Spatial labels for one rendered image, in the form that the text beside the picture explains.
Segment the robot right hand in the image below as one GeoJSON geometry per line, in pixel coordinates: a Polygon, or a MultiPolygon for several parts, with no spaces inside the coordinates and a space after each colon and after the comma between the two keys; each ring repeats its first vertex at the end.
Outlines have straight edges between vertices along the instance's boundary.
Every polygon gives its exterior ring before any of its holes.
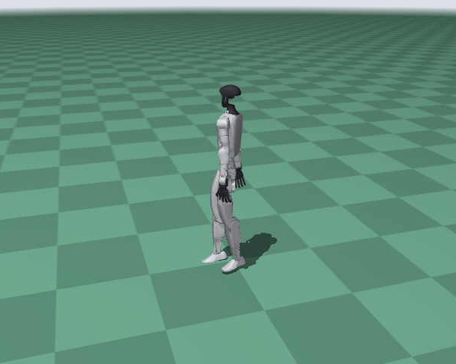
{"type": "MultiPolygon", "coordinates": [[[[235,165],[234,165],[234,166],[235,166],[235,165]]],[[[241,171],[241,169],[242,169],[242,167],[236,168],[236,172],[237,172],[236,179],[235,179],[235,187],[236,187],[236,188],[237,188],[237,185],[238,185],[239,188],[241,188],[241,187],[240,187],[240,184],[239,184],[239,179],[240,179],[240,182],[241,182],[241,186],[242,186],[242,187],[243,187],[242,180],[243,180],[243,182],[244,182],[244,185],[246,185],[246,184],[245,184],[245,181],[244,181],[244,175],[243,175],[243,172],[241,171]],[[241,180],[241,178],[242,178],[242,180],[241,180]]]]}

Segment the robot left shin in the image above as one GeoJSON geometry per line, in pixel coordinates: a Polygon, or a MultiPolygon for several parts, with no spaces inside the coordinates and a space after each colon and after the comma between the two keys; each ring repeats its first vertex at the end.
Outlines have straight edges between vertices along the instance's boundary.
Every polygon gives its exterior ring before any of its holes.
{"type": "Polygon", "coordinates": [[[231,250],[231,254],[233,255],[233,259],[235,261],[239,261],[240,258],[240,242],[241,242],[241,230],[240,230],[240,222],[238,220],[233,220],[231,224],[230,230],[227,226],[225,226],[225,236],[228,241],[228,245],[231,250]],[[235,256],[235,257],[234,257],[235,256]],[[236,258],[237,257],[237,258],[236,258]]]}

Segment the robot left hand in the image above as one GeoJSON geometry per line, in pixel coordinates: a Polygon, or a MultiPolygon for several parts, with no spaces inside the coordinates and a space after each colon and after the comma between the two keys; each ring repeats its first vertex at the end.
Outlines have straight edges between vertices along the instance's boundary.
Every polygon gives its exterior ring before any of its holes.
{"type": "Polygon", "coordinates": [[[231,202],[231,200],[229,199],[229,193],[228,193],[228,189],[227,189],[227,186],[228,186],[228,179],[226,178],[226,181],[225,181],[225,185],[221,185],[219,183],[219,190],[217,191],[216,193],[216,196],[219,195],[219,200],[221,200],[222,198],[222,201],[224,202],[224,198],[225,198],[225,202],[231,202]],[[226,198],[227,197],[227,198],[226,198]],[[228,201],[227,201],[228,199],[228,201]]]}

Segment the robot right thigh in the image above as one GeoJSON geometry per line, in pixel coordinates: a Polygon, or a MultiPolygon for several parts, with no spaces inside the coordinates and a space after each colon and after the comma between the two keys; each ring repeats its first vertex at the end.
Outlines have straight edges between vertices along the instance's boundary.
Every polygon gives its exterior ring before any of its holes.
{"type": "Polygon", "coordinates": [[[214,214],[214,217],[217,222],[222,223],[222,220],[220,219],[219,216],[219,211],[217,207],[217,196],[216,193],[218,191],[218,186],[219,186],[219,170],[215,173],[211,190],[210,190],[210,203],[211,203],[211,208],[212,208],[212,213],[214,214]]]}

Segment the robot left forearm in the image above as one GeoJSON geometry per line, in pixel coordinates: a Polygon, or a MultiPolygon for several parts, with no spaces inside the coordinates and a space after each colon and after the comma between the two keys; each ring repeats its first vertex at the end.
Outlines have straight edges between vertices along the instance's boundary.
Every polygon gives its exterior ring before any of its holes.
{"type": "Polygon", "coordinates": [[[226,149],[219,150],[219,183],[225,185],[226,178],[228,178],[228,164],[230,163],[228,152],[226,149]]]}

